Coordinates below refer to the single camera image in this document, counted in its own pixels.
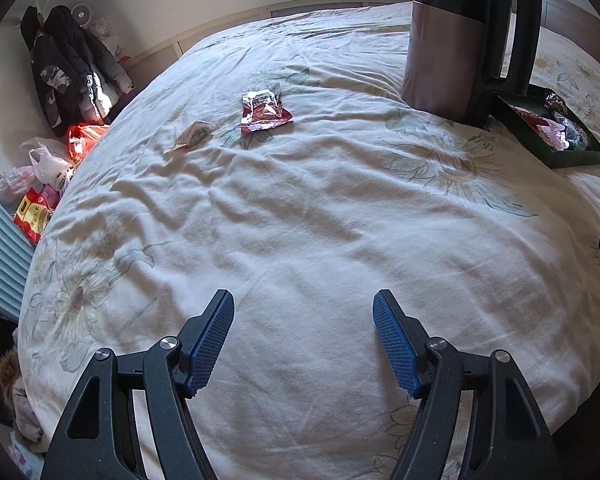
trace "kettle handle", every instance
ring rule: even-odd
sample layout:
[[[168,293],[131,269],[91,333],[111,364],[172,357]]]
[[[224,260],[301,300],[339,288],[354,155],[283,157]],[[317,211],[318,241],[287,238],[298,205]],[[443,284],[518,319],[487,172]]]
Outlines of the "kettle handle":
[[[517,0],[516,30],[506,77],[500,77],[509,32],[510,0],[488,0],[482,64],[472,90],[473,110],[468,123],[482,126],[489,115],[495,92],[526,95],[536,60],[542,0]]]

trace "metal screw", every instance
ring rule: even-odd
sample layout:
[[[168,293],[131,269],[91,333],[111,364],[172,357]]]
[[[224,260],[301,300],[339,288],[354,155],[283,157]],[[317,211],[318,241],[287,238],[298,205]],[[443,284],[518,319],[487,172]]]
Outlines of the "metal screw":
[[[160,339],[160,348],[164,348],[165,350],[171,350],[178,345],[178,340],[170,335],[168,337]]]
[[[104,361],[104,359],[107,359],[111,355],[111,350],[108,348],[101,348],[96,350],[93,355],[96,357],[96,361]]]
[[[501,363],[508,363],[509,361],[511,361],[511,356],[509,355],[509,352],[505,352],[504,350],[498,350],[496,352],[496,359]]]
[[[441,337],[432,337],[429,339],[429,346],[434,350],[444,350],[446,348],[446,341]]]

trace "fan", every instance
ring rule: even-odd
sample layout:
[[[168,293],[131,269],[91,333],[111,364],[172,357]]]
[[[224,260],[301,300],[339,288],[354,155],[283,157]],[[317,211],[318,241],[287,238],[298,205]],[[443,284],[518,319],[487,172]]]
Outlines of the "fan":
[[[87,4],[77,4],[72,10],[71,15],[78,25],[86,27],[91,21],[91,7]]]

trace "white bedsheet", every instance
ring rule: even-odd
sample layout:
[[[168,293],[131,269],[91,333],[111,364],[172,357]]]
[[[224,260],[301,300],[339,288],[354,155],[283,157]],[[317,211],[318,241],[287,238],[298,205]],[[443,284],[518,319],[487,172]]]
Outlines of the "white bedsheet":
[[[406,106],[410,22],[398,4],[232,29],[124,110],[27,282],[20,359],[47,434],[93,351],[149,348],[218,288],[235,320],[190,406],[220,479],[387,477],[416,403],[373,324],[381,288],[462,351],[508,349],[551,430],[576,411],[600,380],[600,166],[551,171],[494,121]],[[241,94],[273,82],[294,122],[240,139]],[[533,82],[600,138],[592,58],[543,30]],[[195,120],[215,136],[165,154]]]

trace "blue gripper pad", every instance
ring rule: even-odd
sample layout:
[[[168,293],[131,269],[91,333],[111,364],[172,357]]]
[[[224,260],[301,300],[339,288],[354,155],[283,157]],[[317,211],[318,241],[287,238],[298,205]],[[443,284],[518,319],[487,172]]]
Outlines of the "blue gripper pad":
[[[407,390],[411,397],[418,398],[422,383],[417,373],[416,352],[382,291],[374,296],[373,311],[382,346],[389,357],[399,386]]]
[[[218,354],[224,345],[224,340],[234,321],[234,297],[227,291],[222,291],[224,296],[217,306],[213,306],[214,300],[206,308],[200,318],[205,318],[205,314],[212,314],[206,326],[200,333],[198,341],[193,347],[189,360],[189,376],[185,388],[189,395],[194,396],[200,388],[204,388],[214,370]]]

